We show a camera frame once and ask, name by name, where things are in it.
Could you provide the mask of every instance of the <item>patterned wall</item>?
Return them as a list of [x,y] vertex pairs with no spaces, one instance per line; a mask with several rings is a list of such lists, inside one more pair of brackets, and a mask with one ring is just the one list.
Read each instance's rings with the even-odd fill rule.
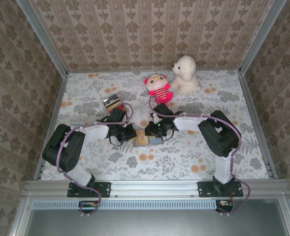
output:
[[272,0],[32,0],[70,71],[238,67]]
[[290,188],[290,0],[246,77],[279,177]]
[[60,83],[20,7],[0,0],[0,236],[33,179]]

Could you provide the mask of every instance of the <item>table surface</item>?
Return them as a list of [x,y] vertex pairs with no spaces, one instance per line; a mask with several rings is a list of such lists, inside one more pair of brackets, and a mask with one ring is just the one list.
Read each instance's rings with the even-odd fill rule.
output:
[[[164,74],[171,82],[171,71],[75,73],[68,82],[57,124],[88,124],[108,115],[102,101],[117,93],[134,108],[131,122],[145,128],[151,120],[149,95],[143,83],[153,74]],[[241,150],[235,155],[234,173],[242,179],[268,178],[249,111],[236,71],[197,71],[201,91],[190,95],[174,93],[167,104],[173,111],[209,114],[221,110],[242,135]],[[85,142],[79,163],[100,180],[186,180],[211,179],[215,155],[199,132],[179,131],[161,145],[133,147],[132,141],[115,147],[108,139]],[[64,176],[45,163],[42,180]]]

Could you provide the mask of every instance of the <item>red striped shirt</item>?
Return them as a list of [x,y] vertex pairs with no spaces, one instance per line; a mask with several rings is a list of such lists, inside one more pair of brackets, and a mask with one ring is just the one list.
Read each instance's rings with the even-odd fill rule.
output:
[[161,87],[155,91],[155,95],[157,97],[161,97],[162,99],[165,99],[167,94],[168,91],[164,87]]

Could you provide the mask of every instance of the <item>plush toy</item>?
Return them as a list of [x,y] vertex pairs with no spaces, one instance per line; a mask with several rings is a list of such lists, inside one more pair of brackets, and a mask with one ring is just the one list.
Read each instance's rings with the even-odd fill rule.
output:
[[190,56],[181,57],[178,62],[174,63],[172,66],[172,70],[176,76],[171,83],[171,89],[180,87],[178,90],[179,94],[198,92],[200,86],[195,75],[195,69],[196,65],[193,58]]
[[153,75],[150,78],[144,80],[146,88],[149,90],[149,95],[154,95],[158,99],[155,101],[158,103],[167,103],[173,97],[172,92],[168,92],[170,84],[166,80],[165,75]]

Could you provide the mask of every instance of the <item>purple cable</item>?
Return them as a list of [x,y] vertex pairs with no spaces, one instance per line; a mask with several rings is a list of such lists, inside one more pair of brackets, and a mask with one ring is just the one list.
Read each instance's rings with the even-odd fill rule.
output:
[[209,116],[209,115],[203,115],[203,114],[201,114],[201,115],[199,115],[199,114],[183,114],[183,115],[182,115],[182,114],[179,114],[179,115],[170,115],[170,116],[168,116],[168,115],[160,114],[160,113],[156,112],[156,111],[153,109],[153,107],[151,106],[151,101],[152,101],[152,99],[154,99],[154,98],[157,98],[157,97],[156,97],[156,96],[151,96],[151,97],[149,98],[149,107],[150,107],[150,109],[151,109],[154,113],[156,113],[156,115],[158,115],[158,116],[161,116],[161,117],[200,117],[200,118],[209,118],[209,119],[213,119],[213,120],[219,121],[219,122],[221,122],[221,123],[227,125],[227,126],[228,126],[229,128],[231,128],[231,129],[235,132],[235,134],[238,136],[238,139],[239,139],[239,145],[238,145],[238,147],[235,149],[235,151],[233,151],[232,154],[231,154],[230,174],[232,175],[232,177],[233,177],[235,180],[237,180],[237,181],[239,181],[240,183],[242,183],[242,184],[244,184],[245,186],[247,186],[247,188],[248,188],[248,194],[247,194],[247,196],[246,196],[244,202],[243,202],[243,203],[241,204],[241,206],[238,207],[238,209],[236,209],[236,210],[233,210],[233,211],[231,211],[231,212],[226,212],[225,210],[223,210],[223,209],[221,209],[221,208],[218,208],[219,210],[221,210],[221,211],[223,211],[223,212],[225,212],[225,213],[227,213],[227,214],[232,214],[232,213],[237,212],[237,211],[238,211],[241,207],[243,207],[244,204],[247,202],[247,200],[249,199],[250,193],[251,193],[250,186],[249,186],[246,182],[244,182],[244,181],[242,181],[242,180],[239,180],[239,179],[238,179],[238,178],[237,178],[237,177],[232,173],[232,171],[233,171],[233,159],[234,159],[233,156],[236,154],[237,151],[240,150],[241,145],[242,145],[241,135],[239,134],[238,130],[237,130],[236,128],[234,128],[234,127],[233,127],[231,124],[229,124],[228,122],[226,122],[226,121],[224,121],[224,120],[222,120],[222,119],[220,119],[220,118],[212,117],[212,116]]
[[93,188],[89,188],[89,187],[86,187],[86,186],[83,186],[83,185],[77,183],[77,182],[76,182],[75,180],[73,180],[73,179],[72,179],[72,178],[71,178],[67,173],[65,173],[64,171],[62,171],[62,170],[60,169],[60,158],[61,158],[61,153],[62,153],[63,147],[64,147],[64,145],[65,145],[67,139],[69,138],[69,136],[72,134],[72,132],[74,132],[74,131],[76,131],[76,130],[78,130],[78,129],[91,128],[91,127],[94,127],[94,126],[97,126],[97,125],[105,125],[105,124],[125,124],[125,123],[129,122],[129,120],[131,119],[131,117],[132,117],[133,114],[134,114],[134,109],[133,109],[133,107],[132,107],[129,103],[125,103],[125,102],[120,103],[118,106],[120,106],[120,105],[122,105],[122,104],[123,104],[123,105],[127,105],[127,106],[130,107],[131,115],[130,115],[129,117],[127,117],[126,120],[121,121],[121,122],[95,122],[95,123],[92,123],[92,124],[87,124],[87,125],[84,125],[84,126],[78,126],[78,127],[75,127],[75,128],[73,128],[72,130],[70,130],[70,131],[66,134],[66,136],[65,136],[64,139],[63,139],[63,141],[61,142],[60,149],[58,150],[58,153],[57,153],[57,159],[56,159],[56,168],[57,168],[57,171],[58,171],[59,173],[62,173],[62,174],[63,174],[67,179],[69,179],[70,181],[72,181],[73,183],[75,183],[76,185],[78,185],[79,187],[84,188],[84,189],[88,189],[88,190],[91,190],[91,191],[97,193],[98,198],[99,198],[99,200],[98,200],[98,205],[96,206],[96,208],[95,208],[92,212],[90,212],[90,214],[95,213],[96,210],[99,208],[99,206],[100,206],[100,204],[101,204],[101,195],[100,195],[100,193],[99,193],[98,191],[96,191],[95,189],[93,189]]

